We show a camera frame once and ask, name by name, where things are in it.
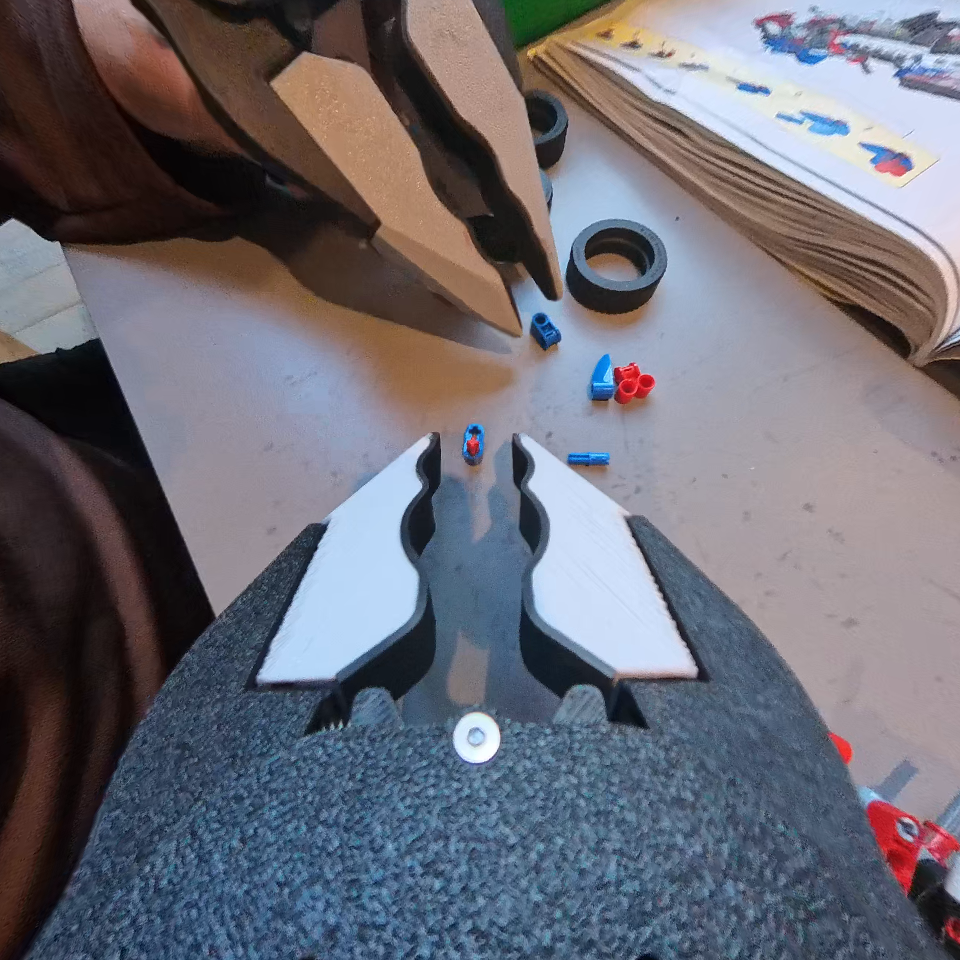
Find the person's brown sweater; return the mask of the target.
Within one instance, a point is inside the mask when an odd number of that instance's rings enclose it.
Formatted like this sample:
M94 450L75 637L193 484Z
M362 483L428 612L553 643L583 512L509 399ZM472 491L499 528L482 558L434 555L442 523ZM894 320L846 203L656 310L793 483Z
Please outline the person's brown sweater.
M147 579L89 464L2 402L2 958L59 898L164 678Z

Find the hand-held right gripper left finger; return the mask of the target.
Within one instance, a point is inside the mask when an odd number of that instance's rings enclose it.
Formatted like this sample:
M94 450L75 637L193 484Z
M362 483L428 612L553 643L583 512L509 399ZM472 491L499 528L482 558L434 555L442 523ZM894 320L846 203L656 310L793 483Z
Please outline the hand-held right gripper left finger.
M436 525L441 438L415 441L320 523L317 545L255 668L261 690L402 698L426 676L436 620L421 557Z

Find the grey desk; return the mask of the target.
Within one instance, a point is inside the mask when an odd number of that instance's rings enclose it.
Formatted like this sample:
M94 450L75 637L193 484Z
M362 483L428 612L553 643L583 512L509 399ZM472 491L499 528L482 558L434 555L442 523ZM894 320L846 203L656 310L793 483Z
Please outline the grey desk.
M431 723L487 705L546 718L522 669L529 551L511 440L558 459L665 534L759 627L876 786L938 815L958 794L958 399L562 95L561 266L625 217L668 270L630 317L549 304L544 352L451 313L336 230L283 213L225 242L73 246L69 267L199 577L220 613L284 546L414 440L441 434L423 553L437 654L404 701ZM645 399L592 402L594 366L635 362ZM485 428L478 465L462 457Z

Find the person's dark trousers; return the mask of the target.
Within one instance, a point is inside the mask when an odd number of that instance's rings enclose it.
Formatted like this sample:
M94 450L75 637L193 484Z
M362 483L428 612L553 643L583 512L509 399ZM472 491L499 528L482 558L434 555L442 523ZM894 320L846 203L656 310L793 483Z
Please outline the person's dark trousers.
M214 615L102 342L3 363L1 398L65 441L108 494L143 568L172 669Z

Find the green plastic bin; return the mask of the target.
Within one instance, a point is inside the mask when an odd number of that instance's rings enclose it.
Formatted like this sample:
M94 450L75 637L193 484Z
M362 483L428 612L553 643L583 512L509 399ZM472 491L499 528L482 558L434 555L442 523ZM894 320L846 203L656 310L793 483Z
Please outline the green plastic bin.
M538 41L610 1L501 1L513 46Z

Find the toy brick car model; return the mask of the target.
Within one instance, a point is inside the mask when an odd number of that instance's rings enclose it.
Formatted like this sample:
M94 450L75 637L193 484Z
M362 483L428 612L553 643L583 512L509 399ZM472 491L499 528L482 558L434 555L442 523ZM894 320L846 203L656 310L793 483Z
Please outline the toy brick car model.
M916 907L948 958L959 957L959 797L935 818L920 818L897 805L918 774L909 759L899 762L858 795L873 836L896 884Z

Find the person's left forearm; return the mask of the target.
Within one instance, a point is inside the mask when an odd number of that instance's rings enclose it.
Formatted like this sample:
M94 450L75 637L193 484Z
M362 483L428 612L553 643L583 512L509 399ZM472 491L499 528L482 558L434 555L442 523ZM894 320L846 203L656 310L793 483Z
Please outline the person's left forearm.
M114 101L73 2L2 2L2 222L63 244L229 236L298 193L245 155L202 153Z

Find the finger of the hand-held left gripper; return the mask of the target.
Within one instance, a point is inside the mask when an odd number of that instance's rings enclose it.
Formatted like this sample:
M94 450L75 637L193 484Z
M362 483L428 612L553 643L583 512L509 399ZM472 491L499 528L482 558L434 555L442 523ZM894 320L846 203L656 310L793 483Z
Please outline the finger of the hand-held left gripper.
M463 313L521 336L499 271L436 195L413 139L362 66L301 53L270 87L373 214L381 255Z
M479 195L540 292L563 295L541 169L525 100L471 1L401 3L404 46L442 103Z

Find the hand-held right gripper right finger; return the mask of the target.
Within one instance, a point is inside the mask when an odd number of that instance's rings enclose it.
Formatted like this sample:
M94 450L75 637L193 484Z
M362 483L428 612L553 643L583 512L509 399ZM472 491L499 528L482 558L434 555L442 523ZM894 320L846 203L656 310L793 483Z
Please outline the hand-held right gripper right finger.
M699 666L630 516L527 434L511 441L523 576L521 653L545 685L696 680Z

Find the thick building instruction booklet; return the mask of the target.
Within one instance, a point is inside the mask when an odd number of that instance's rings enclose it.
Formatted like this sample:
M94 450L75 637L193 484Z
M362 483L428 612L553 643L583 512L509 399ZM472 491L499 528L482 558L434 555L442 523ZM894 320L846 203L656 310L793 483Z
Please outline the thick building instruction booklet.
M527 56L916 366L958 360L958 2L621 2Z

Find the person's left hand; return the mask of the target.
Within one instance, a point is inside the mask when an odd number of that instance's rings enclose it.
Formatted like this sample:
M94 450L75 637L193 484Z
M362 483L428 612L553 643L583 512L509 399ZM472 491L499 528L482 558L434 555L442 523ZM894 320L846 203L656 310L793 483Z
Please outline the person's left hand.
M245 156L213 118L167 39L129 1L74 1L80 38L117 105L203 154Z

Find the red triple-hole brick connector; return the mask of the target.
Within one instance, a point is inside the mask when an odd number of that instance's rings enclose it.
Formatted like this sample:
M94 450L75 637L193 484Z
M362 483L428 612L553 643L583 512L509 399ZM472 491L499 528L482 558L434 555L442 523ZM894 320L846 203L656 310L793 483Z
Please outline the red triple-hole brick connector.
M612 368L615 402L627 405L633 401L645 400L656 387L656 379L650 373L642 371L636 362Z

